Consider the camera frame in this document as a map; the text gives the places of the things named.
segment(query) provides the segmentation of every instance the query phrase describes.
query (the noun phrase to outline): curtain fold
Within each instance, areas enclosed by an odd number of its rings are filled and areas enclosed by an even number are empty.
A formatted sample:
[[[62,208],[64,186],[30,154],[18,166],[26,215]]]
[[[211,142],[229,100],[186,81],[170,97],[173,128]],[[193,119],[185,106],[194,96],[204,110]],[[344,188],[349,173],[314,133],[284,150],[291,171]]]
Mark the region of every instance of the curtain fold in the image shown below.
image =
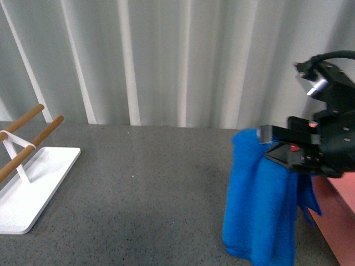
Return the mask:
[[[351,0],[0,0],[0,120],[285,126],[293,62],[355,50]],[[334,60],[351,78],[353,62]]]

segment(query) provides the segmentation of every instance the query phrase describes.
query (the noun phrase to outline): white rack base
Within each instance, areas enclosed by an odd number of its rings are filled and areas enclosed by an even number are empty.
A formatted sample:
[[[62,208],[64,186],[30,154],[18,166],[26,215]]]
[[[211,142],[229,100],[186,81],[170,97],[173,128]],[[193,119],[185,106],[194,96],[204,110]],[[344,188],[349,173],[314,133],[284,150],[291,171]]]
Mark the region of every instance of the white rack base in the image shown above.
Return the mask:
[[[0,191],[0,234],[27,233],[79,155],[80,148],[41,148],[24,166],[31,183],[17,174]]]

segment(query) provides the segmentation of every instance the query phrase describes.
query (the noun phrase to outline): towel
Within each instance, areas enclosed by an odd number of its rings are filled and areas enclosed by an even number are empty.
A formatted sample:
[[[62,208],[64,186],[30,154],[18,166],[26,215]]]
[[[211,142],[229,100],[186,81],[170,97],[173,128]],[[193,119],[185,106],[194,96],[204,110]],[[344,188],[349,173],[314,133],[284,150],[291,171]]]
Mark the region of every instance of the towel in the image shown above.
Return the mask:
[[[253,266],[292,266],[297,204],[305,212],[309,206],[321,214],[311,178],[300,178],[265,158],[272,144],[260,144],[255,129],[239,132],[232,143],[233,165],[222,232],[226,250],[250,260]]]

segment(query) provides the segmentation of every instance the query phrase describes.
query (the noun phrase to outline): table surface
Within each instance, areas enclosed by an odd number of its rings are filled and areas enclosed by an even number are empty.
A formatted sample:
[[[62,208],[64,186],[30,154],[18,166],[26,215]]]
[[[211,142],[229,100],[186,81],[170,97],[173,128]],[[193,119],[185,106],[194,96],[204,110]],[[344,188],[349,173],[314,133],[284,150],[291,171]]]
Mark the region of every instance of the table surface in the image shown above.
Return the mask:
[[[63,123],[42,146],[82,153],[29,233],[0,235],[0,265],[250,265],[221,241],[236,132]],[[295,265],[338,265],[300,211]]]

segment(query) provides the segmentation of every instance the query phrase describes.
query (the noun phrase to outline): red button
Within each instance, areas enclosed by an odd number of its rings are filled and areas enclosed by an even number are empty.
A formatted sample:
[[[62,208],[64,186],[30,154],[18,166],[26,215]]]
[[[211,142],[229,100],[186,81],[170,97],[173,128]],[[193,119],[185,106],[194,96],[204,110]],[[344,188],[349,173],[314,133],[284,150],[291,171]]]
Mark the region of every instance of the red button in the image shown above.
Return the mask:
[[[291,144],[291,151],[299,151],[300,148],[296,144]]]

